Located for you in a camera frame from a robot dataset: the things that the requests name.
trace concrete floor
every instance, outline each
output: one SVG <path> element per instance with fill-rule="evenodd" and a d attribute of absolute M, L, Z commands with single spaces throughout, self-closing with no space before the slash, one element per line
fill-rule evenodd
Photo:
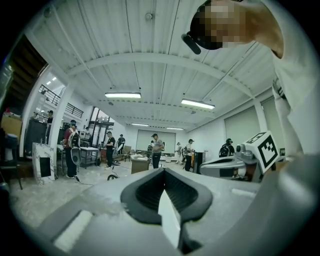
<path fill-rule="evenodd" d="M 131 164 L 131 161 L 122 161 L 113 171 L 120 177 L 131 175 Z M 183 167 L 175 162 L 161 161 L 160 164 L 172 170 L 183 170 Z M 112 173 L 110 170 L 106 171 L 105 167 L 105 163 L 87 169 L 80 167 L 78 177 L 85 184 L 104 182 Z M 34 178 L 26 178 L 22 180 L 22 187 L 23 190 L 20 190 L 17 180 L 11 181 L 12 209 L 24 223 L 37 228 L 47 216 L 91 186 L 59 175 L 58 179 L 46 185 L 38 185 Z"/>

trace white ceiling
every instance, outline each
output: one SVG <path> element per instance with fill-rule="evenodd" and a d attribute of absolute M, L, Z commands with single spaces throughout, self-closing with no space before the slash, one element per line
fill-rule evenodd
<path fill-rule="evenodd" d="M 77 92 L 117 122 L 190 131 L 253 99 L 274 78 L 271 52 L 257 43 L 200 55 L 183 43 L 203 2 L 62 0 L 25 34 L 62 80 L 75 80 Z M 141 92 L 142 99 L 109 100 L 108 92 Z M 183 98 L 215 109 L 182 106 Z"/>

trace headset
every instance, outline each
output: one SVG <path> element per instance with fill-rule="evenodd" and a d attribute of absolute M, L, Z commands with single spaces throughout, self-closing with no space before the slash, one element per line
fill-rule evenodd
<path fill-rule="evenodd" d="M 243 0 L 233 0 L 235 2 L 242 2 Z M 201 46 L 207 50 L 217 50 L 222 48 L 222 42 L 212 42 L 210 36 L 206 36 L 205 34 L 205 26 L 200 23 L 200 18 L 198 13 L 202 13 L 205 11 L 206 6 L 210 6 L 211 0 L 207 0 L 204 4 L 200 5 L 195 15 L 192 18 L 190 31 L 181 36 L 181 39 L 185 42 L 185 44 L 196 54 L 199 55 L 201 53 Z"/>

